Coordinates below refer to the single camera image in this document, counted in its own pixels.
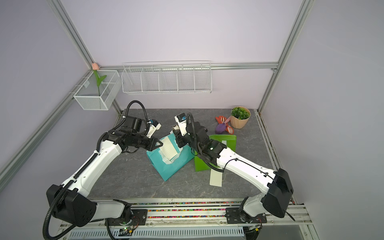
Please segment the teal shopping bag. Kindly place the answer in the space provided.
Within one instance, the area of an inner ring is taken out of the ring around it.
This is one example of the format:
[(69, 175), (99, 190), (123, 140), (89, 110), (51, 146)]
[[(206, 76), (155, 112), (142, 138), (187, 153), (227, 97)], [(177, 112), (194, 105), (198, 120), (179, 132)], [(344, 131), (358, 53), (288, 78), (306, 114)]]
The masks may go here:
[(161, 142), (163, 146), (153, 151), (147, 151), (147, 156), (161, 178), (166, 182), (192, 160), (194, 154), (188, 145), (179, 148), (176, 137), (172, 133), (163, 137)]

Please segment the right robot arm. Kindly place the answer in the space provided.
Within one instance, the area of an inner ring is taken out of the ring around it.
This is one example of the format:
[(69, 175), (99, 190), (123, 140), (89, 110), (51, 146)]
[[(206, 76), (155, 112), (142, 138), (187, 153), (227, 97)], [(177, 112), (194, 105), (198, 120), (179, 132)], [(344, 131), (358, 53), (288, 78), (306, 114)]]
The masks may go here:
[(288, 214), (294, 189), (287, 171), (282, 168), (274, 171), (240, 156), (225, 144), (210, 139), (205, 127), (184, 114), (176, 116), (175, 121), (173, 133), (179, 148), (189, 146), (212, 170), (231, 171), (260, 190), (260, 194), (242, 201), (237, 215), (240, 221), (249, 223), (264, 213), (277, 218)]

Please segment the white lined receipt paper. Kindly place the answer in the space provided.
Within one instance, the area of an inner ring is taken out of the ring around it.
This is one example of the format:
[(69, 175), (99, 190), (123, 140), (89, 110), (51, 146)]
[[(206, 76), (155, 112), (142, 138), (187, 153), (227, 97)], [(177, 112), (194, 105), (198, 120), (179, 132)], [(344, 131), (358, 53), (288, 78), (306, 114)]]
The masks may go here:
[(178, 154), (177, 150), (169, 139), (164, 140), (163, 146), (160, 147), (160, 149), (168, 161), (172, 161), (172, 159)]

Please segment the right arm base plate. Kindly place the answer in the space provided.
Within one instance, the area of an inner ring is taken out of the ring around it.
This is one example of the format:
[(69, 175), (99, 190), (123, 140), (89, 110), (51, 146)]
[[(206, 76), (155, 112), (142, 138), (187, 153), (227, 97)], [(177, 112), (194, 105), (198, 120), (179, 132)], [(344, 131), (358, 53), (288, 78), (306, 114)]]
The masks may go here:
[(259, 214), (255, 217), (251, 217), (240, 208), (226, 208), (225, 217), (228, 224), (265, 224), (267, 218), (265, 214)]

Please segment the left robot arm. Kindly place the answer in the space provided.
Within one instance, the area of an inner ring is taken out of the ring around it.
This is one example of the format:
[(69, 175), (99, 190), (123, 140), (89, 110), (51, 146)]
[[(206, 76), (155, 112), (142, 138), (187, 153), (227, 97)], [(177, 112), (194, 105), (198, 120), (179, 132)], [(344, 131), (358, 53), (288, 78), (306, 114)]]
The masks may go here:
[[(119, 225), (130, 224), (135, 217), (131, 204), (122, 200), (92, 201), (88, 195), (110, 163), (128, 147), (147, 151), (161, 147), (163, 143), (153, 137), (160, 128), (161, 124), (156, 120), (128, 116), (103, 133), (90, 158), (61, 185), (52, 185), (47, 190), (50, 207), (43, 223), (44, 239), (58, 240), (75, 227), (90, 222), (105, 220), (107, 224), (112, 221)], [(70, 227), (57, 236), (51, 236), (49, 224), (52, 217), (69, 223)]]

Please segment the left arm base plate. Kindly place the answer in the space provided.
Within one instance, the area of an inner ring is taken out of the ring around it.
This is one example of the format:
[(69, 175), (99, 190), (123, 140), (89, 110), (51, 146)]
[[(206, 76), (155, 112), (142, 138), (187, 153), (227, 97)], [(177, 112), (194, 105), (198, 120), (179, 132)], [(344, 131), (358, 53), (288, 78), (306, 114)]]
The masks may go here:
[(120, 218), (107, 219), (109, 226), (144, 226), (146, 224), (148, 210), (131, 209)]

